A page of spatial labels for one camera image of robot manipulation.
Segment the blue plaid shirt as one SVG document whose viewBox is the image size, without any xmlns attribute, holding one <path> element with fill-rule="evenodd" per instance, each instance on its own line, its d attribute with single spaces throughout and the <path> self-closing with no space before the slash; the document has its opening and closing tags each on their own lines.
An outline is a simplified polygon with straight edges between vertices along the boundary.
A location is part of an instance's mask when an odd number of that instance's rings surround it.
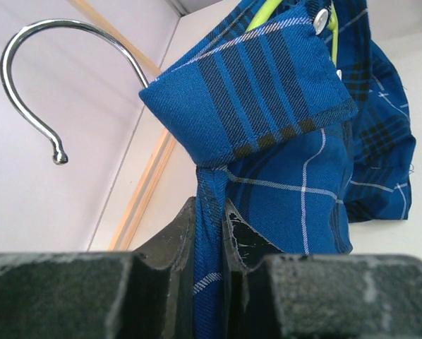
<svg viewBox="0 0 422 339">
<path fill-rule="evenodd" d="M 348 254 L 349 225 L 405 220 L 416 140 L 365 1 L 241 1 L 140 98 L 196 166 L 193 323 L 223 338 L 222 218 L 288 254 Z"/>
</svg>

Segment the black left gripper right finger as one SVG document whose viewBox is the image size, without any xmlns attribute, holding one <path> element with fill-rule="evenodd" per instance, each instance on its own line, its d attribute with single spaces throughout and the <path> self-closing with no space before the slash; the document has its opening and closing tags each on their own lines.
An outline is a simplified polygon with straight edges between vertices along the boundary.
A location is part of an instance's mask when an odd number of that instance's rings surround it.
<svg viewBox="0 0 422 339">
<path fill-rule="evenodd" d="M 422 261 L 292 255 L 231 201 L 222 219 L 225 338 L 422 338 Z"/>
</svg>

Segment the wooden clothes rack frame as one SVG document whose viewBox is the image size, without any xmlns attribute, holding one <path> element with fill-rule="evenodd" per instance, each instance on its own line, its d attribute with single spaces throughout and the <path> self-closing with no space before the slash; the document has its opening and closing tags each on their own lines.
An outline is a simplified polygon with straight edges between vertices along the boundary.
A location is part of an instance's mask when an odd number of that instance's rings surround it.
<svg viewBox="0 0 422 339">
<path fill-rule="evenodd" d="M 122 42 L 142 66 L 148 79 L 172 63 L 172 41 L 179 17 L 163 1 L 71 1 L 90 23 Z M 118 76 L 123 99 L 111 102 L 120 118 L 121 146 L 116 169 L 90 251 L 128 249 L 153 191 L 175 146 L 175 141 L 138 97 L 141 89 L 132 70 Z"/>
</svg>

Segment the green plastic hanger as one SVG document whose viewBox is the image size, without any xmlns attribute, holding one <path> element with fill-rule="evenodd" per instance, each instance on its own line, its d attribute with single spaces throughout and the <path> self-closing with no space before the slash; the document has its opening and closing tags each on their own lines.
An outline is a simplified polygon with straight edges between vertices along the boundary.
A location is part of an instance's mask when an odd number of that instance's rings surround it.
<svg viewBox="0 0 422 339">
<path fill-rule="evenodd" d="M 275 143 L 300 147 L 335 122 L 337 103 L 326 49 L 297 9 L 284 27 L 228 47 L 241 25 L 180 58 L 138 97 L 195 164 L 216 166 Z M 82 32 L 48 32 L 15 58 L 18 92 L 62 137 L 70 160 L 62 175 L 107 177 L 116 169 L 124 58 Z"/>
</svg>

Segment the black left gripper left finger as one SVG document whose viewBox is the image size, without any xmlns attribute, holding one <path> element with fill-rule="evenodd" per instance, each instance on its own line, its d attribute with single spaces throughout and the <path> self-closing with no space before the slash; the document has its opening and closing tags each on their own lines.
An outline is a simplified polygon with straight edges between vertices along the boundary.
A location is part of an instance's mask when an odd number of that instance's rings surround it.
<svg viewBox="0 0 422 339">
<path fill-rule="evenodd" d="M 0 338 L 192 338 L 195 199 L 134 251 L 0 254 Z"/>
</svg>

